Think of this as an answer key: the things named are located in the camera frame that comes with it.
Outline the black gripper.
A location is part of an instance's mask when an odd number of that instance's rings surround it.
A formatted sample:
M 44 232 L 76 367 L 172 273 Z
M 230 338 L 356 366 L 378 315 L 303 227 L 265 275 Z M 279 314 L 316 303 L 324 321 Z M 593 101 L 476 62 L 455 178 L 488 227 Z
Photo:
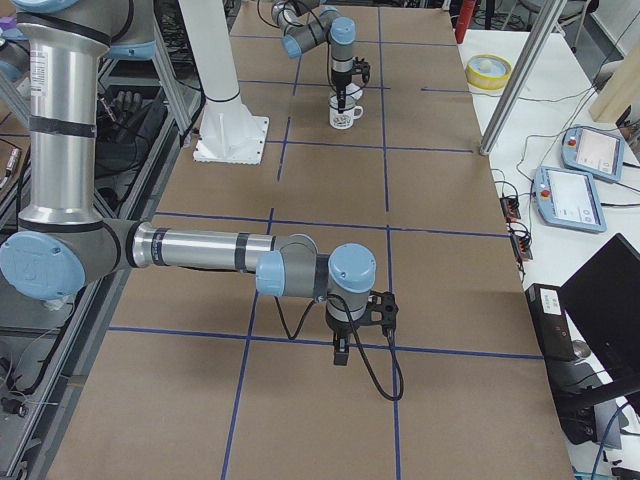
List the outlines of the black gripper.
M 345 110 L 345 93 L 347 86 L 350 84 L 350 73 L 331 71 L 330 83 L 336 93 L 337 110 L 343 112 Z
M 347 366 L 349 360 L 349 339 L 353 332 L 353 318 L 350 313 L 334 307 L 327 307 L 325 320 L 333 332 L 333 364 Z

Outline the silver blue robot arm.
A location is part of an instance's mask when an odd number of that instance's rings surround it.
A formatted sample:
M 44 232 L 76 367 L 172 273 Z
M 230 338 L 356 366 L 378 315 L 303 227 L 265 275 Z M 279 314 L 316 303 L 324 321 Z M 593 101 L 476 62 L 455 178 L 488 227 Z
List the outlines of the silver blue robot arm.
M 53 300 L 126 268 L 252 273 L 261 294 L 324 303 L 334 361 L 345 364 L 377 305 L 376 261 L 366 247 L 348 243 L 324 255 L 304 234 L 180 231 L 95 209 L 99 62 L 154 56 L 152 3 L 20 1 L 16 8 L 30 47 L 31 196 L 1 247 L 6 280 L 26 296 Z
M 359 70 L 354 55 L 356 25 L 335 7 L 315 12 L 323 4 L 324 1 L 272 1 L 271 20 L 262 15 L 260 1 L 256 2 L 256 10 L 267 26 L 281 32 L 281 44 L 289 58 L 299 58 L 327 44 L 329 85 L 336 95 L 337 110 L 343 113 L 347 109 L 347 87 Z

